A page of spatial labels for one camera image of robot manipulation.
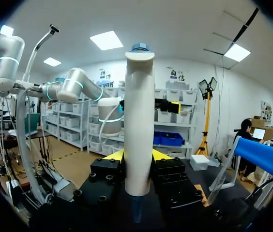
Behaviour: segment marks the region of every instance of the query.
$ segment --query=cardboard box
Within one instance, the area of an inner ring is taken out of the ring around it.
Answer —
[[[273,139],[273,128],[265,127],[265,129],[266,129],[266,132],[264,133],[263,140],[267,141],[267,140]]]
[[[256,119],[256,118],[252,118],[252,127],[259,127],[259,128],[264,128],[264,125],[266,123],[266,120],[264,119]]]
[[[266,130],[266,132],[264,133],[264,136],[263,136],[264,141],[273,139],[273,128],[271,128],[271,127],[263,127],[263,128],[258,127],[258,129],[265,129]],[[255,127],[252,127],[250,133],[254,134],[254,130],[255,130]]]

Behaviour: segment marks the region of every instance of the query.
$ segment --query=person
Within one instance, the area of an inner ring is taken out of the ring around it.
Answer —
[[[241,123],[241,129],[236,134],[234,141],[238,136],[241,136],[244,139],[252,140],[252,136],[249,133],[251,130],[251,127],[252,127],[252,122],[249,119],[245,119]],[[244,158],[241,158],[240,165],[239,165],[239,172],[243,172],[244,170],[245,170],[245,172],[244,172],[243,176],[241,177],[241,180],[242,181],[250,180],[253,183],[255,183],[256,179],[255,179],[254,172],[256,171],[256,165],[254,165],[253,163],[251,163],[250,161],[248,161]]]

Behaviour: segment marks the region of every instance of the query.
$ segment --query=laptop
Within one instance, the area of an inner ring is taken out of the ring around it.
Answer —
[[[26,116],[26,118],[25,118],[25,134],[26,134],[26,136],[33,135],[38,132],[37,127],[39,124],[40,116],[41,116],[40,113],[30,114],[30,131],[29,131],[29,118],[28,118],[28,115]],[[10,130],[9,134],[12,136],[16,136],[15,130]]]
[[[263,140],[264,134],[266,133],[265,129],[259,129],[255,128],[253,133],[253,141],[260,142],[260,140]]]

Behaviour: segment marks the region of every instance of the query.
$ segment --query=blue padded bar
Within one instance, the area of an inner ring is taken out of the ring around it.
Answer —
[[[240,138],[234,153],[273,175],[273,147]]]

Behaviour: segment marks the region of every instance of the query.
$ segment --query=yellow panel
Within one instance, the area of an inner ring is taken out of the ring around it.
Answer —
[[[173,158],[165,155],[164,153],[161,153],[159,151],[156,151],[155,149],[152,150],[152,156],[154,157],[154,160],[161,160],[161,159],[166,159],[166,160],[171,160]]]
[[[177,102],[177,101],[171,101],[171,103],[179,105],[179,112],[178,112],[178,114],[180,114],[181,113],[181,104],[179,102]]]
[[[115,153],[113,153],[113,154],[111,154],[111,155],[109,155],[109,156],[106,156],[106,157],[104,157],[103,159],[104,159],[104,160],[115,159],[115,160],[121,161],[122,156],[123,156],[123,149],[122,149],[122,150],[119,150],[119,151],[117,151],[117,152],[115,152]]]

